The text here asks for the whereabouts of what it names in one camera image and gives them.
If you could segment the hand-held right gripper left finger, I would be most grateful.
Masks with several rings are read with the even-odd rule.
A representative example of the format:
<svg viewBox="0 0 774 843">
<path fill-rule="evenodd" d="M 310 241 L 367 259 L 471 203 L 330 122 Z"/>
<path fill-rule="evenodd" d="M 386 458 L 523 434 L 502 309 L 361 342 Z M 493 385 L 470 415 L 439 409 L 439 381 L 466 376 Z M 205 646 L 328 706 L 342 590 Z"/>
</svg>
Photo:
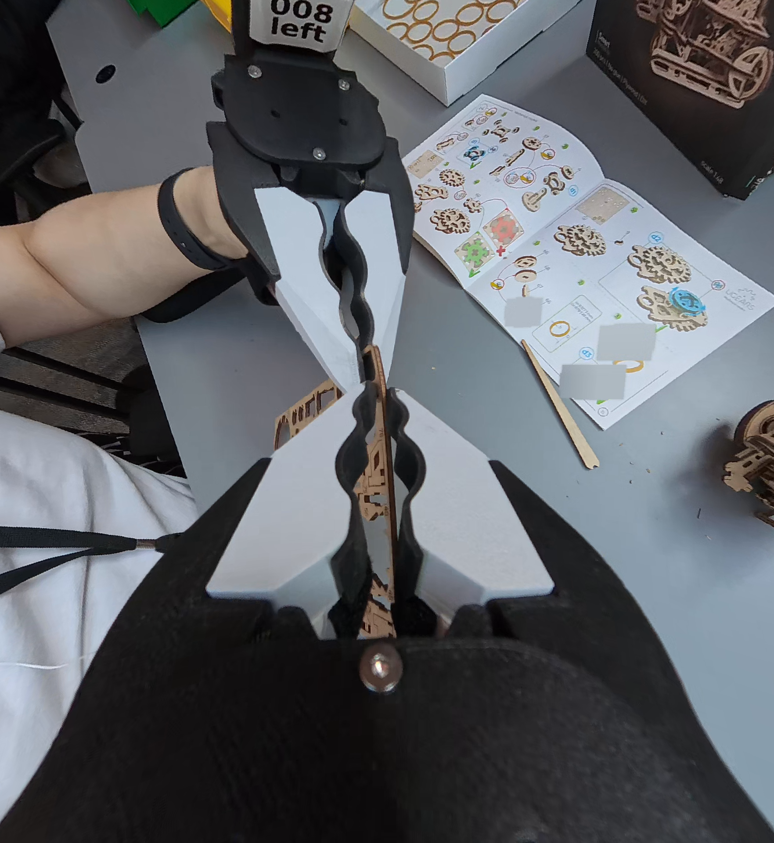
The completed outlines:
<svg viewBox="0 0 774 843">
<path fill-rule="evenodd" d="M 208 585 L 214 598 L 303 609 L 319 638 L 357 634 L 371 582 L 354 487 L 371 389 L 358 387 L 278 450 Z"/>
</svg>

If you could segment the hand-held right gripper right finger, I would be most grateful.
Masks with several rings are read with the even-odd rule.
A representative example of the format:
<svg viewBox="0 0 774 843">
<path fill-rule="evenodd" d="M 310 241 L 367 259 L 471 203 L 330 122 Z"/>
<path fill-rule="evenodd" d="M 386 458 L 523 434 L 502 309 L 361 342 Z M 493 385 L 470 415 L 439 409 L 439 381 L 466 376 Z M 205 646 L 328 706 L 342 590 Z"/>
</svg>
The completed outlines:
<svg viewBox="0 0 774 843">
<path fill-rule="evenodd" d="M 395 556 L 392 619 L 400 636 L 428 636 L 436 619 L 493 598 L 552 592 L 554 583 L 474 445 L 402 390 L 391 389 L 395 474 L 407 488 Z"/>
</svg>

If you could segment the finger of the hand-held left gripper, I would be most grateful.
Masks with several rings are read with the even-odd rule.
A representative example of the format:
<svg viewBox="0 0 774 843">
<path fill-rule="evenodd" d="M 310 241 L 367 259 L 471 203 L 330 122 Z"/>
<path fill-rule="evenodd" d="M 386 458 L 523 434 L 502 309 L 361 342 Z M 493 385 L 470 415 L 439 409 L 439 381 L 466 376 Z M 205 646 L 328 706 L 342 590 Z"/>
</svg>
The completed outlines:
<svg viewBox="0 0 774 843">
<path fill-rule="evenodd" d="M 258 188 L 255 195 L 281 273 L 277 301 L 331 379 L 342 390 L 357 389 L 359 353 L 324 268 L 325 226 L 318 206 L 285 187 Z"/>
<path fill-rule="evenodd" d="M 336 248 L 350 271 L 350 313 L 360 349 L 377 346 L 382 368 L 392 364 L 405 269 L 388 194 L 363 191 L 336 217 Z"/>
</svg>

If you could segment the laser-cut wooden parts sheet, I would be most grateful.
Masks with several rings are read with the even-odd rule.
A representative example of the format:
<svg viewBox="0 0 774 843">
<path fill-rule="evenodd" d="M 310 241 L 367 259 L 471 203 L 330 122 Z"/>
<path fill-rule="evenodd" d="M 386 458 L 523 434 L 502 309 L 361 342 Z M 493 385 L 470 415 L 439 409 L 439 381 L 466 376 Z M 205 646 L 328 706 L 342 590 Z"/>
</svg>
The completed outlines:
<svg viewBox="0 0 774 843">
<path fill-rule="evenodd" d="M 368 464 L 355 486 L 367 538 L 374 542 L 370 595 L 362 616 L 359 637 L 394 638 L 394 555 L 398 539 L 395 490 L 392 473 L 392 445 L 386 430 L 386 378 L 380 350 L 375 345 L 363 351 L 368 378 L 378 387 L 378 404 L 373 431 L 367 436 Z M 332 380 L 319 384 L 289 407 L 274 422 L 273 449 L 280 448 L 339 400 L 342 391 Z"/>
</svg>

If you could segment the person's left forearm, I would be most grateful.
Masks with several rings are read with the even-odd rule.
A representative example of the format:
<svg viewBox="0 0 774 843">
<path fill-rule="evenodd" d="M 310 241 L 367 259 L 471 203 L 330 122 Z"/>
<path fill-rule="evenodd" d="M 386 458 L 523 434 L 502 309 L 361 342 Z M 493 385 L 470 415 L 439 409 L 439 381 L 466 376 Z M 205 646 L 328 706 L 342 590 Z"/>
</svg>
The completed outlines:
<svg viewBox="0 0 774 843">
<path fill-rule="evenodd" d="M 157 184 L 87 195 L 0 227 L 0 333 L 7 346 L 142 313 L 205 270 L 161 224 Z"/>
</svg>

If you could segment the black model kit box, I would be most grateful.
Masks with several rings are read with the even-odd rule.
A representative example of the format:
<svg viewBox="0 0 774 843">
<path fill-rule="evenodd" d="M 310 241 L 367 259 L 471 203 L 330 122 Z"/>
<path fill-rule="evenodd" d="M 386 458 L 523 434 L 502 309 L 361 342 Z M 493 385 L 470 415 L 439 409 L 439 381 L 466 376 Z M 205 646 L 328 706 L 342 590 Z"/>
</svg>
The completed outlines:
<svg viewBox="0 0 774 843">
<path fill-rule="evenodd" d="M 774 173 L 774 1 L 598 1 L 586 53 L 720 193 Z"/>
</svg>

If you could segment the black wristband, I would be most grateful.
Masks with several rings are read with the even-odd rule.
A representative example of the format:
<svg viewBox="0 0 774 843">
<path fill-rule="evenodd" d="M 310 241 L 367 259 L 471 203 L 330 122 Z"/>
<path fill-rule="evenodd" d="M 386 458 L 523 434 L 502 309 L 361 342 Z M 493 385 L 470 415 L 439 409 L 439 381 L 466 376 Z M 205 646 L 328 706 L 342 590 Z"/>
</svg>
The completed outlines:
<svg viewBox="0 0 774 843">
<path fill-rule="evenodd" d="M 164 231 L 180 253 L 194 266 L 212 271 L 234 267 L 236 264 L 234 259 L 222 256 L 206 247 L 180 216 L 175 204 L 173 188 L 177 179 L 188 171 L 190 168 L 170 175 L 159 186 L 158 216 Z"/>
</svg>

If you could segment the thin wooden stick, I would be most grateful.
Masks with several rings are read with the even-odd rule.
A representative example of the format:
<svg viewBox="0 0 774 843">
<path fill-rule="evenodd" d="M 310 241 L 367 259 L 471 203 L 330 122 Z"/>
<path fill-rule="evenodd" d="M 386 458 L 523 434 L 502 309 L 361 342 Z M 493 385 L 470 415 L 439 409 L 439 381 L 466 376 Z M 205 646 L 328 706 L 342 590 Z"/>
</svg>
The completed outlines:
<svg viewBox="0 0 774 843">
<path fill-rule="evenodd" d="M 530 349 L 529 344 L 526 341 L 522 340 L 521 345 L 525 353 L 527 353 L 528 358 L 531 364 L 533 365 L 534 370 L 536 371 L 536 374 L 539 376 L 540 383 L 544 386 L 544 389 L 550 398 L 550 402 L 554 407 L 555 412 L 559 416 L 569 437 L 571 438 L 571 442 L 573 443 L 576 451 L 579 453 L 584 466 L 587 469 L 598 468 L 600 466 L 600 462 L 596 454 L 587 442 L 587 439 L 583 436 L 579 427 L 576 425 L 573 417 L 571 416 L 570 411 L 567 409 L 560 395 L 554 388 L 552 380 L 540 366 L 537 358 L 533 354 L 533 351 Z"/>
</svg>

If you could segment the white cardboard box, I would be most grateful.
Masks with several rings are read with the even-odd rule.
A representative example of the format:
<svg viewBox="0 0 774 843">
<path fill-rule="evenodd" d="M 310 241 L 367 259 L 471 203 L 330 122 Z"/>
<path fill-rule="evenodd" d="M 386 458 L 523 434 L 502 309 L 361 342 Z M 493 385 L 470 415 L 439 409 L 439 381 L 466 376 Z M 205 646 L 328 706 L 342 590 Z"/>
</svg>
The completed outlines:
<svg viewBox="0 0 774 843">
<path fill-rule="evenodd" d="M 350 15 L 351 29 L 445 105 L 472 90 L 508 57 L 576 5 L 576 1 L 540 1 L 556 2 L 556 6 L 554 9 L 547 7 L 543 14 L 529 16 L 528 23 L 519 26 L 515 34 L 487 33 L 472 47 L 442 67 L 405 47 L 381 27 L 371 15 L 375 2 L 380 1 L 355 3 Z"/>
</svg>

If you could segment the green box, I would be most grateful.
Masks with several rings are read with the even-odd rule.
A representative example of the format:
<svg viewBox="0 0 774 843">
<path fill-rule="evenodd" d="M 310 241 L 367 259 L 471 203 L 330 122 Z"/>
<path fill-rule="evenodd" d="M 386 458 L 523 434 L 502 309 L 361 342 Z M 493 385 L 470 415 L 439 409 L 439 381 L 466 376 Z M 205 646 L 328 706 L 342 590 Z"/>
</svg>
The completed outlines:
<svg viewBox="0 0 774 843">
<path fill-rule="evenodd" d="M 195 0 L 129 0 L 127 2 L 137 15 L 148 14 L 161 28 L 170 25 L 196 3 Z"/>
</svg>

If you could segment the open instruction booklet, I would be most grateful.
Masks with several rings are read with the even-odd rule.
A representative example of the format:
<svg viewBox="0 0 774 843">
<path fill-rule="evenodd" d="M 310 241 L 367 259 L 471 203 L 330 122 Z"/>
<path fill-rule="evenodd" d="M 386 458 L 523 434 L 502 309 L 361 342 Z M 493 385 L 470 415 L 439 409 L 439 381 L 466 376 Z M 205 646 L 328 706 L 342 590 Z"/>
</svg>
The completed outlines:
<svg viewBox="0 0 774 843">
<path fill-rule="evenodd" d="M 481 96 L 403 164 L 415 236 L 603 429 L 774 307 L 539 115 Z"/>
</svg>

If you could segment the black chair base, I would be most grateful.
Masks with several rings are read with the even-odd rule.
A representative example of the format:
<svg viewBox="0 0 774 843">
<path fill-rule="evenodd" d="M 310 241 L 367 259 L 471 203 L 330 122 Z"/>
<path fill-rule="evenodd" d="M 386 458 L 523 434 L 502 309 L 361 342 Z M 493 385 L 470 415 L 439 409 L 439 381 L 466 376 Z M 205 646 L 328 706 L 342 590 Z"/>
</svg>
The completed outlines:
<svg viewBox="0 0 774 843">
<path fill-rule="evenodd" d="M 166 476 L 185 478 L 184 468 L 163 409 L 149 365 L 130 372 L 121 381 L 87 372 L 21 347 L 5 353 L 28 364 L 76 378 L 115 392 L 115 405 L 103 406 L 37 385 L 23 384 L 0 375 L 0 392 L 41 401 L 52 406 L 124 423 L 129 431 L 97 433 L 68 427 L 66 431 L 94 443 L 115 457 Z"/>
</svg>

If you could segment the black office chair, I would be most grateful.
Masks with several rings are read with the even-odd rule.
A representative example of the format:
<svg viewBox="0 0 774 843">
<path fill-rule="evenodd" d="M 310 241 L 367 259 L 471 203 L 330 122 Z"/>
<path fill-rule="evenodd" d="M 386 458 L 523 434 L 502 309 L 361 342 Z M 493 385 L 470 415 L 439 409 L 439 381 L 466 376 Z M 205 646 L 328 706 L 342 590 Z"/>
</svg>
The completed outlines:
<svg viewBox="0 0 774 843">
<path fill-rule="evenodd" d="M 46 23 L 57 1 L 0 1 L 0 225 L 90 193 L 72 139 L 79 121 Z"/>
</svg>

